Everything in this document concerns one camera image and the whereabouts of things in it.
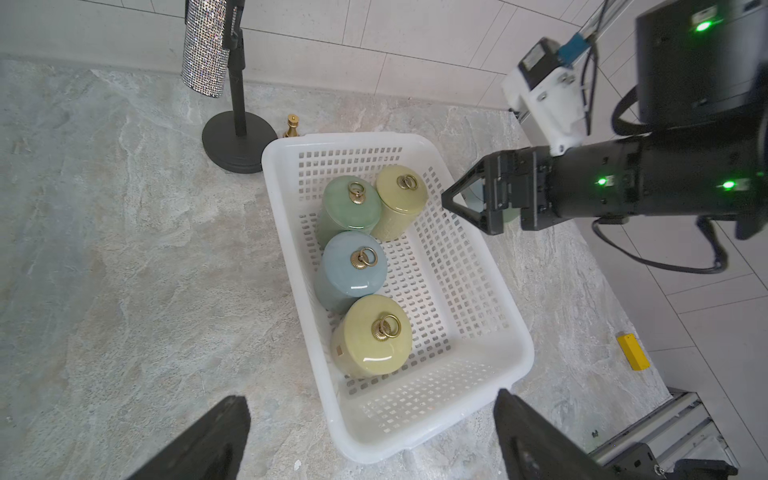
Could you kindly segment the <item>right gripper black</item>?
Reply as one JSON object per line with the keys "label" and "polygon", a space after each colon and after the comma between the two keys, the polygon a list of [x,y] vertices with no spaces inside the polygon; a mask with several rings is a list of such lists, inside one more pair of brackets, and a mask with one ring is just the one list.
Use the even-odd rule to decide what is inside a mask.
{"label": "right gripper black", "polygon": [[[442,206],[487,235],[504,231],[503,212],[519,210],[521,228],[540,231],[564,222],[550,198],[554,161],[547,147],[503,150],[480,159],[441,195]],[[456,203],[457,195],[487,208],[477,212]]]}

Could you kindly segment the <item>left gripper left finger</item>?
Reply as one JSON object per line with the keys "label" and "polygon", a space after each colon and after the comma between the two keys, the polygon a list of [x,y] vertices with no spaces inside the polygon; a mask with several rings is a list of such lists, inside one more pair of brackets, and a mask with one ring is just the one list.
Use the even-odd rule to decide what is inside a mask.
{"label": "left gripper left finger", "polygon": [[227,396],[130,477],[235,479],[250,426],[246,398]]}

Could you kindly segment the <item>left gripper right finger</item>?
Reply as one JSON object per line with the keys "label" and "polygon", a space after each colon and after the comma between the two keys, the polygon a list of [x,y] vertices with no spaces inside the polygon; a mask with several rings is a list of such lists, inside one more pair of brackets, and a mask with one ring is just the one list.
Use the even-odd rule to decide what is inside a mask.
{"label": "left gripper right finger", "polygon": [[521,397],[498,391],[496,433],[510,479],[614,479]]}

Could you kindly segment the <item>yellow tea canister back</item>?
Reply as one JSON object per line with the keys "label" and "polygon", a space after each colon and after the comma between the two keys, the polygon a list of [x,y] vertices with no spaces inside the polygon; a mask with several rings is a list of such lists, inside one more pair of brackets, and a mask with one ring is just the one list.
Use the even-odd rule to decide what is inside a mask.
{"label": "yellow tea canister back", "polygon": [[415,171],[402,165],[384,167],[375,187],[382,211],[371,235],[380,242],[396,240],[425,208],[429,198],[427,187]]}

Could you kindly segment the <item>white plastic perforated basket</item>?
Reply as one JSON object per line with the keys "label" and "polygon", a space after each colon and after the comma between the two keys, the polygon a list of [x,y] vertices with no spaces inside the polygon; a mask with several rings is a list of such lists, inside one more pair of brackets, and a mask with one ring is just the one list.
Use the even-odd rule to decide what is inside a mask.
{"label": "white plastic perforated basket", "polygon": [[[357,381],[333,364],[338,318],[314,293],[316,224],[332,179],[373,181],[388,165],[414,170],[429,192],[415,222],[383,246],[381,292],[404,308],[414,348],[400,371]],[[394,132],[311,134],[270,143],[262,166],[330,435],[346,458],[374,464],[413,449],[530,372],[534,344],[496,257],[480,231],[442,207],[453,177],[432,142]]]}

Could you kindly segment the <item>blue tea canister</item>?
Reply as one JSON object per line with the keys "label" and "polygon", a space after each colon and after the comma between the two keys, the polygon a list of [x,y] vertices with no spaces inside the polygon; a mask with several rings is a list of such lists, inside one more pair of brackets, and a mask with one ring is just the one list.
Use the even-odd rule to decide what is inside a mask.
{"label": "blue tea canister", "polygon": [[315,295],[326,310],[344,314],[359,298],[379,291],[387,273],[388,259],[380,243],[371,235],[345,231],[323,251]]}

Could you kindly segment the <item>yellow-green tea canister front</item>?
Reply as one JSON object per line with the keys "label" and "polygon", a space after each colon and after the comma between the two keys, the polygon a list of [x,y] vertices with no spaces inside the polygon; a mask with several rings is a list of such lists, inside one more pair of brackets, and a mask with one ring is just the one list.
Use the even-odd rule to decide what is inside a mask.
{"label": "yellow-green tea canister front", "polygon": [[352,379],[388,375],[408,360],[412,326],[393,299],[372,294],[358,299],[334,330],[331,359]]}

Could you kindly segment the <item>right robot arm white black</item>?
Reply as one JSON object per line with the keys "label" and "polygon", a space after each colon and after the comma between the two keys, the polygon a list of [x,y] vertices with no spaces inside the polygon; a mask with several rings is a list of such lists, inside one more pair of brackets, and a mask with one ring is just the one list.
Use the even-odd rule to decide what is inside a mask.
{"label": "right robot arm white black", "polygon": [[552,155],[480,159],[443,207],[489,235],[503,213],[538,231],[576,218],[704,216],[747,240],[767,222],[767,5],[668,1],[635,24],[637,84],[612,115],[615,139]]}

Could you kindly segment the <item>yellow block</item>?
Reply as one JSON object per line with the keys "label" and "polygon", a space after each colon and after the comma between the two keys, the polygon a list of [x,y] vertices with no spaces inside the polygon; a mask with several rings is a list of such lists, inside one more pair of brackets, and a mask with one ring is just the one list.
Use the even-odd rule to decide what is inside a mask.
{"label": "yellow block", "polygon": [[633,371],[643,371],[650,367],[650,361],[633,333],[619,335],[617,342]]}

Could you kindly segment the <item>small brass bell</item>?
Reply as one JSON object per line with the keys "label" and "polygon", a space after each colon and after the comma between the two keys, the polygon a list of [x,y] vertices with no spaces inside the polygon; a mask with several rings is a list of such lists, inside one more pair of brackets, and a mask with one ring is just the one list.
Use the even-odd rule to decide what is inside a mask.
{"label": "small brass bell", "polygon": [[299,126],[299,117],[295,114],[290,114],[287,117],[287,130],[284,132],[283,137],[284,138],[292,138],[292,137],[298,137],[298,126]]}

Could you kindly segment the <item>black microphone stand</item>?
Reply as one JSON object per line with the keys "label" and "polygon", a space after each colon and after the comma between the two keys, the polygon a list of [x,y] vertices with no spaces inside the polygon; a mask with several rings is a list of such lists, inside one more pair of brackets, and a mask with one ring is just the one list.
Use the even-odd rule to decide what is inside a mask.
{"label": "black microphone stand", "polygon": [[254,174],[263,171],[265,148],[277,139],[272,126],[246,111],[243,71],[245,49],[240,26],[244,1],[225,3],[222,46],[229,52],[228,73],[232,110],[213,116],[202,131],[202,144],[209,159],[229,172]]}

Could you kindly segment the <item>glitter microphone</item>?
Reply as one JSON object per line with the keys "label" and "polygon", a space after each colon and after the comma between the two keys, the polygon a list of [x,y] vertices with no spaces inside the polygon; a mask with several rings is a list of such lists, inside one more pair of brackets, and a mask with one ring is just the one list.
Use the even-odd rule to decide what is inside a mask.
{"label": "glitter microphone", "polygon": [[181,78],[193,91],[218,98],[224,89],[229,51],[223,47],[227,2],[185,2]]}

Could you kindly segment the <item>aluminium mounting rail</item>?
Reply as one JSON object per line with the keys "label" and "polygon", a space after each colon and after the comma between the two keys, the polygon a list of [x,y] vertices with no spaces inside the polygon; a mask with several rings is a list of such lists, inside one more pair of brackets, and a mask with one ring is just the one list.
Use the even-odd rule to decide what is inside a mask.
{"label": "aluminium mounting rail", "polygon": [[729,479],[740,464],[695,392],[672,398],[590,453],[621,479]]}

